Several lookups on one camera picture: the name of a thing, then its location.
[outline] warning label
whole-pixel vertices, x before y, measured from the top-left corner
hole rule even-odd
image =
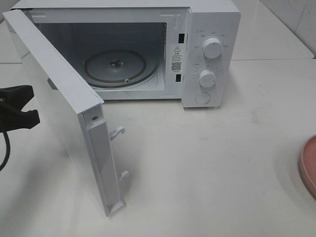
[[[171,45],[171,71],[173,73],[180,73],[182,71],[182,45]]]
[[[177,47],[174,49],[174,51],[173,51],[173,52],[181,52],[181,50],[180,50],[179,46],[177,46]]]

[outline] microwave oven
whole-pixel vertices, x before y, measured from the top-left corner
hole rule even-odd
[[[230,0],[20,0],[4,18],[57,134],[106,215],[124,206],[104,100],[220,106],[240,12]]]

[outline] glass turntable plate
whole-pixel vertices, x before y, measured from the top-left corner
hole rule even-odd
[[[86,81],[94,87],[117,88],[140,83],[152,76],[158,60],[133,50],[113,49],[93,55],[84,62]]]

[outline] control knob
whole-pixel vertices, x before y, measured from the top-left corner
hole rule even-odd
[[[211,70],[204,70],[200,72],[198,80],[201,87],[210,88],[216,83],[216,75]]]
[[[222,42],[218,38],[209,38],[203,43],[203,53],[206,58],[217,58],[222,54]]]

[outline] open microwave door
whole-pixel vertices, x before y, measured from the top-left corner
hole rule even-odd
[[[108,132],[103,100],[21,10],[3,15],[41,111],[109,216],[124,206],[110,145],[123,128]]]

